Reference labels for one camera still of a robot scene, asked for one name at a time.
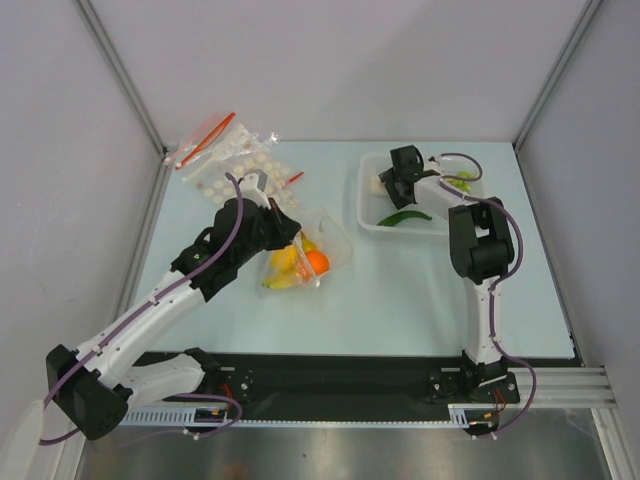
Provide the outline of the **clear dotted zip bag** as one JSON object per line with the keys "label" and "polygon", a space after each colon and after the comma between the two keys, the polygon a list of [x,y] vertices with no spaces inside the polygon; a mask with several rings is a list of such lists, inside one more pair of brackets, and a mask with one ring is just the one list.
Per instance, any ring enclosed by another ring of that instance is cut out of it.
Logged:
{"label": "clear dotted zip bag", "polygon": [[352,259],[352,241],[327,209],[300,211],[295,220],[301,229],[292,243],[268,253],[260,281],[266,290],[317,289]]}

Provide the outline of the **yellow lemon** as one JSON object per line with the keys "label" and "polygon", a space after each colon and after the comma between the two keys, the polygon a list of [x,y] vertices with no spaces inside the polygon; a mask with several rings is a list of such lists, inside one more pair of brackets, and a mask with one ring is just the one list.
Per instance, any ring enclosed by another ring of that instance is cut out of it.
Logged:
{"label": "yellow lemon", "polygon": [[295,245],[276,250],[270,258],[270,267],[277,273],[293,271],[299,263],[299,253]]}

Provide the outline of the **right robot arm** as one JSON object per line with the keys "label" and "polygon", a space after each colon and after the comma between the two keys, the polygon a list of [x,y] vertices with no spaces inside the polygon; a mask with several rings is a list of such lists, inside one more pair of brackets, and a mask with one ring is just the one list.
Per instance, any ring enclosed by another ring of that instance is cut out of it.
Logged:
{"label": "right robot arm", "polygon": [[511,237],[510,214],[496,197],[481,198],[471,185],[483,177],[477,161],[462,153],[444,154],[470,161],[474,174],[447,174],[440,159],[424,159],[414,145],[390,151],[391,167],[379,180],[393,205],[418,205],[447,222],[452,268],[464,281],[467,344],[461,357],[460,383],[473,401],[484,401],[506,380],[508,367],[498,333],[500,284],[521,258]]}

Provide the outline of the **yellow banana bunch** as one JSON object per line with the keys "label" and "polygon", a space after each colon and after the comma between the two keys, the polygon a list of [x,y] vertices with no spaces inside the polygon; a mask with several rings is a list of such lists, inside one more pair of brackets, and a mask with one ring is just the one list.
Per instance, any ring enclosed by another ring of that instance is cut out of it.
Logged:
{"label": "yellow banana bunch", "polygon": [[318,288],[320,275],[308,256],[313,251],[316,245],[299,232],[290,245],[270,253],[261,286],[270,290]]}

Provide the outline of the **green chili pepper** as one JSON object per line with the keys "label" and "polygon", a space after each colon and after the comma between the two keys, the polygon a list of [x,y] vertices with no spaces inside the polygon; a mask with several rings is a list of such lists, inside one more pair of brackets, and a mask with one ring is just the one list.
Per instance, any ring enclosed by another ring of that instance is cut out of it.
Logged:
{"label": "green chili pepper", "polygon": [[425,220],[425,221],[431,221],[432,217],[430,215],[427,215],[421,211],[415,211],[415,210],[405,210],[405,211],[398,211],[392,215],[389,215],[388,217],[383,218],[382,220],[380,220],[377,223],[377,226],[380,227],[395,227],[397,225],[399,225],[402,222],[408,221],[408,220],[412,220],[412,219],[420,219],[420,220]]}

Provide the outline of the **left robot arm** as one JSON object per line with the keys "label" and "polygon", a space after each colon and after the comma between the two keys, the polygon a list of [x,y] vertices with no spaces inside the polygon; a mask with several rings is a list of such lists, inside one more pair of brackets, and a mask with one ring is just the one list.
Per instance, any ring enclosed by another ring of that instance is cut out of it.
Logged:
{"label": "left robot arm", "polygon": [[249,260],[291,245],[300,230],[274,200],[227,201],[145,300],[75,349],[59,345],[50,351],[45,401],[55,403],[87,439],[97,440],[137,407],[172,397],[214,397],[222,383],[220,366],[199,348],[143,367],[135,363],[178,321],[235,281]]}

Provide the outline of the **orange fruit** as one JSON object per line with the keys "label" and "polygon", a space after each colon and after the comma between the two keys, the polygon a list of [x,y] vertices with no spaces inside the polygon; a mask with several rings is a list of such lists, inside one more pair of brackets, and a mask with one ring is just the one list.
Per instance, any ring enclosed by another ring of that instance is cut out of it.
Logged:
{"label": "orange fruit", "polygon": [[330,260],[323,252],[309,250],[305,256],[315,275],[321,276],[330,270]]}

